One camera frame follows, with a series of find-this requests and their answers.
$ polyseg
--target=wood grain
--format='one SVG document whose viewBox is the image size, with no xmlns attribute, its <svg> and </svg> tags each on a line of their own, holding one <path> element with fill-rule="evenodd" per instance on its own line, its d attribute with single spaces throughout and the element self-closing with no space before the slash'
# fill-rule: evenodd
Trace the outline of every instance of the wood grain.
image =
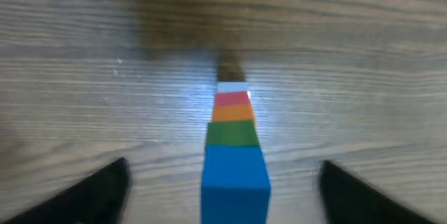
<svg viewBox="0 0 447 224">
<path fill-rule="evenodd" d="M 0 221 L 126 156 L 126 223 L 198 223 L 216 79 L 236 75 L 269 223 L 323 223 L 326 158 L 445 223 L 446 2 L 0 0 Z"/>
</svg>

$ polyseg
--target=colorful block stack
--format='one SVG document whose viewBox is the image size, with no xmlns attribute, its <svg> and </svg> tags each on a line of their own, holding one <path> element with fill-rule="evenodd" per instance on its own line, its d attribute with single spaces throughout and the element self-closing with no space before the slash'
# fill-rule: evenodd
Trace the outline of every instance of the colorful block stack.
<svg viewBox="0 0 447 224">
<path fill-rule="evenodd" d="M 265 224 L 270 180 L 246 82 L 220 82 L 208 124 L 202 224 Z"/>
</svg>

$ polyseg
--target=green block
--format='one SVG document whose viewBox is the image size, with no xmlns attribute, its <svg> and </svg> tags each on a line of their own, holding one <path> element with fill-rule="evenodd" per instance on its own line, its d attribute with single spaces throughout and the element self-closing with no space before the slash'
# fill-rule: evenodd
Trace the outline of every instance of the green block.
<svg viewBox="0 0 447 224">
<path fill-rule="evenodd" d="M 252 120 L 208 123 L 206 144 L 232 147 L 259 147 Z"/>
</svg>

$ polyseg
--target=tabletop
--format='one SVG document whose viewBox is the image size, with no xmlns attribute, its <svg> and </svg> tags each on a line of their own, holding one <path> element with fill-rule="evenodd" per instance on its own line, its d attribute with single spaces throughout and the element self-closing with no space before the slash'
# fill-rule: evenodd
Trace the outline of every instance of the tabletop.
<svg viewBox="0 0 447 224">
<path fill-rule="evenodd" d="M 268 223 L 330 159 L 447 222 L 447 0 L 0 0 L 0 221 L 117 157 L 125 223 L 199 223 L 219 68 L 249 83 Z"/>
</svg>

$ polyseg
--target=block tower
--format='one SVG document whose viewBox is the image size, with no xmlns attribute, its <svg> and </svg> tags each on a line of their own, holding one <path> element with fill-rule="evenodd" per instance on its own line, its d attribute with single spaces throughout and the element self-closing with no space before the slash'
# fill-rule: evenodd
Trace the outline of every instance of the block tower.
<svg viewBox="0 0 447 224">
<path fill-rule="evenodd" d="M 219 82 L 208 123 L 202 224 L 265 224 L 270 180 L 246 82 Z"/>
</svg>

